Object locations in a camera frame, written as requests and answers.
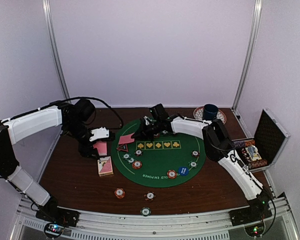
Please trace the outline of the red backed card gripper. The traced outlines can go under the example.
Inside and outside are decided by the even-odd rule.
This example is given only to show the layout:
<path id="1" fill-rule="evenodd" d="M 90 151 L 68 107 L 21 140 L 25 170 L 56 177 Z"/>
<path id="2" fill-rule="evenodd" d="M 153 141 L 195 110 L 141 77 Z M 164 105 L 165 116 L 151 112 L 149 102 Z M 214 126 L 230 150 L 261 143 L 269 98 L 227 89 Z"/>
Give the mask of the red backed card gripper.
<path id="1" fill-rule="evenodd" d="M 119 137 L 119 141 L 118 141 L 118 145 L 125 145 L 125 144 L 131 144 L 135 141 L 135 139 L 133 138 L 133 133 L 131 134 L 127 134 L 127 135 L 121 135 Z"/>
<path id="2" fill-rule="evenodd" d="M 106 156 L 108 154 L 108 147 L 107 147 L 106 142 L 103 142 L 103 141 L 96 142 L 93 145 L 93 148 L 95 150 L 97 150 L 98 155 L 101 156 L 101 157 Z"/>

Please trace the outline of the red backed card deck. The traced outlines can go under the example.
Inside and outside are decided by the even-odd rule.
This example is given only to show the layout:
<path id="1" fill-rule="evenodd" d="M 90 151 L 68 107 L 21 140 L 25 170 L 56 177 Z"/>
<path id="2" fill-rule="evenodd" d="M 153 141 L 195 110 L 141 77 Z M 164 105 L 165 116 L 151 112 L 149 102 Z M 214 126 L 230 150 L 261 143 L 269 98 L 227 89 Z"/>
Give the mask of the red backed card deck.
<path id="1" fill-rule="evenodd" d="M 101 157 L 97 160 L 98 175 L 101 173 L 113 173 L 112 159 L 110 156 Z"/>

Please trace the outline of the red 5 chip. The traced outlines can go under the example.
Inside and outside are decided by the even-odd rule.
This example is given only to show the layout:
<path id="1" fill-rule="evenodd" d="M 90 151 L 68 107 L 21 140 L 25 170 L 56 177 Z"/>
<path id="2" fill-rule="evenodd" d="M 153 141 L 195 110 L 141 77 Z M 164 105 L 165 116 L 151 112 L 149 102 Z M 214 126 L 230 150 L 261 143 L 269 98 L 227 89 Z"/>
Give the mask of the red 5 chip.
<path id="1" fill-rule="evenodd" d="M 168 170 L 166 174 L 169 179 L 175 179 L 178 176 L 177 172 L 172 169 Z"/>
<path id="2" fill-rule="evenodd" d="M 133 163 L 132 163 L 132 168 L 133 169 L 140 169 L 141 167 L 142 167 L 142 162 L 141 161 L 139 161 L 139 160 L 136 160 L 136 161 L 134 161 Z"/>

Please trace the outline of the red chip stack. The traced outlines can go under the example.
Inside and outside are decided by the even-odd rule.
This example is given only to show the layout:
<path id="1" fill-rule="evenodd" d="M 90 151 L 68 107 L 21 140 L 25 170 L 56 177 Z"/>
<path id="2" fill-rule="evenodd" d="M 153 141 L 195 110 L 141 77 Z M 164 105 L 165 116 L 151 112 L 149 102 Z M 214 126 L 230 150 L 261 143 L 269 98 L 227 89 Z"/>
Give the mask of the red chip stack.
<path id="1" fill-rule="evenodd" d="M 118 199 L 123 199 L 126 195 L 126 192 L 123 188 L 117 188 L 114 191 L 114 195 L 118 198 Z"/>

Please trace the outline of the brown 100 chip stack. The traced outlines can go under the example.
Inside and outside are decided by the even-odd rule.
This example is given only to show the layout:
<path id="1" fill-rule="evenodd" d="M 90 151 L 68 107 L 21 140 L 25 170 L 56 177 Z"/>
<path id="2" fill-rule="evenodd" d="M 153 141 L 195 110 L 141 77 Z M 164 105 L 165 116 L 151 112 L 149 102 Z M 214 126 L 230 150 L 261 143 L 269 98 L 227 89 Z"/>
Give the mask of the brown 100 chip stack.
<path id="1" fill-rule="evenodd" d="M 144 199 L 146 201 L 153 201 L 156 197 L 155 193 L 153 191 L 148 191 L 143 195 Z"/>

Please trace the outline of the green 20 chip stack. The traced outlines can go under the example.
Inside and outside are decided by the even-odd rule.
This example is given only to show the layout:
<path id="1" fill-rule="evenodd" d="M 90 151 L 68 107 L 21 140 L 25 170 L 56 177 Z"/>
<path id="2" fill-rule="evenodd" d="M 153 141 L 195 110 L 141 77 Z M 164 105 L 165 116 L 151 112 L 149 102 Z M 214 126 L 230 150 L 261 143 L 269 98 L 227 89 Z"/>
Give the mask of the green 20 chip stack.
<path id="1" fill-rule="evenodd" d="M 142 216 L 149 216 L 151 214 L 151 209 L 149 207 L 143 207 L 141 210 L 140 210 L 140 214 Z"/>

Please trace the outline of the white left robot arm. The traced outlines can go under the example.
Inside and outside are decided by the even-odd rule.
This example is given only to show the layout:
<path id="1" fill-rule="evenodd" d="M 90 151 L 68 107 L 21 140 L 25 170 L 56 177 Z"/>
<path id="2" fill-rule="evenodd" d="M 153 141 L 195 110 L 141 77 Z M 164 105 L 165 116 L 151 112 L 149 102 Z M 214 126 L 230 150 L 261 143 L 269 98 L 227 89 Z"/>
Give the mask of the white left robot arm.
<path id="1" fill-rule="evenodd" d="M 43 188 L 18 160 L 15 152 L 22 142 L 34 143 L 32 152 L 48 145 L 41 140 L 45 132 L 63 132 L 77 141 L 79 153 L 86 158 L 97 159 L 100 154 L 95 144 L 109 137 L 110 132 L 104 127 L 90 128 L 87 124 L 96 109 L 90 98 L 78 98 L 76 103 L 58 100 L 46 106 L 0 119 L 0 179 L 11 184 L 22 195 L 27 196 L 35 205 L 43 207 L 42 213 L 51 222 L 62 218 L 62 211 L 52 202 L 53 196 Z"/>

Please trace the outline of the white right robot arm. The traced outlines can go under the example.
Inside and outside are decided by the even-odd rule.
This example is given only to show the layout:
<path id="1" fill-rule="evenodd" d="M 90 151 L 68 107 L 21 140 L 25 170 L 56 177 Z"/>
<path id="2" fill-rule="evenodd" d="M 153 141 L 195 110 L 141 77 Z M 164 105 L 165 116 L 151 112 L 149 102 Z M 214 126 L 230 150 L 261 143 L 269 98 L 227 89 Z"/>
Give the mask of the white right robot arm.
<path id="1" fill-rule="evenodd" d="M 139 128 L 132 137 L 136 140 L 152 141 L 156 134 L 163 131 L 186 134 L 203 140 L 205 155 L 221 165 L 244 193 L 249 205 L 246 210 L 248 219 L 256 221 L 266 212 L 272 200 L 271 196 L 241 160 L 220 119 L 205 121 L 177 114 L 166 119 L 151 120 L 145 116 L 140 119 Z"/>

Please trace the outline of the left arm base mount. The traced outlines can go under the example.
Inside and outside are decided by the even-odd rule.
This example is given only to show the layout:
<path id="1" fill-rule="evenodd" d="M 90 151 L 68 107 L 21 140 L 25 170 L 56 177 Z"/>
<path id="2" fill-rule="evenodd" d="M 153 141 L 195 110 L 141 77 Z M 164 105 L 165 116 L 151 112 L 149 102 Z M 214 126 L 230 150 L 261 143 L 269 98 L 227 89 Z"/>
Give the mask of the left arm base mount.
<path id="1" fill-rule="evenodd" d="M 39 205 L 34 201 L 32 206 L 37 207 L 36 218 L 47 221 L 43 227 L 43 233 L 51 240 L 59 238 L 66 228 L 76 227 L 79 221 L 78 211 L 59 207 L 57 199 L 53 196 L 44 205 Z"/>

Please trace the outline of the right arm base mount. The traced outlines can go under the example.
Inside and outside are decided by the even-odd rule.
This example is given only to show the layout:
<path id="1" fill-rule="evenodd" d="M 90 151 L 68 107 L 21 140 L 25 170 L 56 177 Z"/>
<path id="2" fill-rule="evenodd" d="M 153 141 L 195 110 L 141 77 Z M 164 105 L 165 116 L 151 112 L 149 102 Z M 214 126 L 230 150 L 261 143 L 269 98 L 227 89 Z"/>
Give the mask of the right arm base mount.
<path id="1" fill-rule="evenodd" d="M 243 226 L 250 238 L 262 238 L 273 226 L 277 209 L 273 199 L 261 200 L 244 208 L 231 210 L 229 218 L 233 227 Z"/>

